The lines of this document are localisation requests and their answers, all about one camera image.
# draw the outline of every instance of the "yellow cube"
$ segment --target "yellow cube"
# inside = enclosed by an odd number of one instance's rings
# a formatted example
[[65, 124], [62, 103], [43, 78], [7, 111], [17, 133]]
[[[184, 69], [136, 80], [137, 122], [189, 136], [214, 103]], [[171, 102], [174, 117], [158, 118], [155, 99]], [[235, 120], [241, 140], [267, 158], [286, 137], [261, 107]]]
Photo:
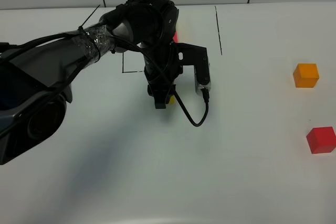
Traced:
[[297, 88], [313, 88], [320, 78], [315, 63], [299, 63], [293, 77]]

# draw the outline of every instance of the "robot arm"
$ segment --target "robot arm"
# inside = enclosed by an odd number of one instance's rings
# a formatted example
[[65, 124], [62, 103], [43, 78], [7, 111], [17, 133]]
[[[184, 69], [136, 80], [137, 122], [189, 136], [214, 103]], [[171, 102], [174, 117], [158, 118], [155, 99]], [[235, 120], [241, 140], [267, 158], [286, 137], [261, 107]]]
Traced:
[[[144, 55], [148, 94], [157, 109], [174, 95], [194, 126], [207, 115], [210, 76], [206, 48], [176, 44], [178, 9], [170, 0], [128, 0], [99, 22], [22, 46], [0, 44], [0, 164], [5, 164], [53, 135], [72, 102], [71, 82], [108, 51], [133, 50]], [[176, 93], [174, 80], [183, 66], [194, 65], [196, 91], [205, 114], [199, 124]]]

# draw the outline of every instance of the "white table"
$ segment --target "white table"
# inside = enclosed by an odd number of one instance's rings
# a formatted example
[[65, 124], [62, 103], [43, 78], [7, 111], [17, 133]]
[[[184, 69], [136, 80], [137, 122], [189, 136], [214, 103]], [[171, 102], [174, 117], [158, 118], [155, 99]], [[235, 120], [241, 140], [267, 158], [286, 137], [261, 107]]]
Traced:
[[[111, 10], [99, 9], [95, 23]], [[0, 41], [77, 29], [92, 9], [0, 11]], [[336, 4], [180, 8], [180, 42], [207, 47], [210, 111], [194, 128], [177, 104], [156, 110], [141, 55], [105, 55], [73, 82], [48, 140], [0, 167], [0, 223], [334, 223], [335, 154], [312, 155], [312, 127], [336, 127]], [[317, 63], [297, 89], [299, 62]], [[204, 112], [193, 70], [177, 79]]]

